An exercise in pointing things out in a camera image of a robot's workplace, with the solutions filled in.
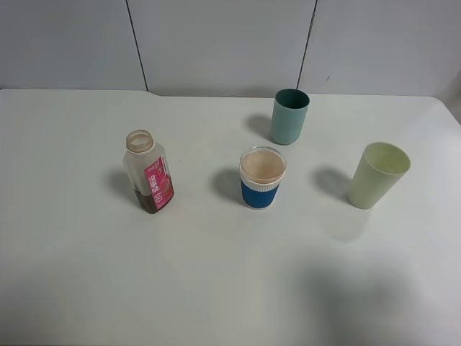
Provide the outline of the pink label drink bottle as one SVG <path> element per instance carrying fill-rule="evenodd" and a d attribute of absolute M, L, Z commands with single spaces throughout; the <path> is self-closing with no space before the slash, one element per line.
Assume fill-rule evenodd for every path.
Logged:
<path fill-rule="evenodd" d="M 150 214 L 163 209 L 174 196 L 165 148 L 146 130 L 125 139 L 123 164 L 141 208 Z"/>

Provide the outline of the blue sleeve glass cup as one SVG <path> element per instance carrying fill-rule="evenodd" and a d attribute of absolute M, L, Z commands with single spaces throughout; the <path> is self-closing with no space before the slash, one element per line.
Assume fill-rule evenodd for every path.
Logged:
<path fill-rule="evenodd" d="M 286 168 L 285 157 L 274 148 L 254 146 L 244 151 L 239 162 L 239 172 L 245 204 L 257 210 L 269 207 Z"/>

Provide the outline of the teal plastic cup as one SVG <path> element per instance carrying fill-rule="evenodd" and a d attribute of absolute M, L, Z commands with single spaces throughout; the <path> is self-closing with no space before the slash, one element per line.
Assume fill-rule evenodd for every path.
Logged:
<path fill-rule="evenodd" d="M 298 89 L 282 89 L 276 93 L 270 126 L 274 142 L 290 145 L 300 137 L 310 104 L 309 96 Z"/>

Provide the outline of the pale green plastic cup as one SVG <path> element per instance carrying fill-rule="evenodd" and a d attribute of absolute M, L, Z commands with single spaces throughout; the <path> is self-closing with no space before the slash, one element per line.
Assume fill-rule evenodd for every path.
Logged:
<path fill-rule="evenodd" d="M 410 169 L 408 154 L 397 146 L 368 144 L 352 178 L 347 197 L 356 208 L 368 210 Z"/>

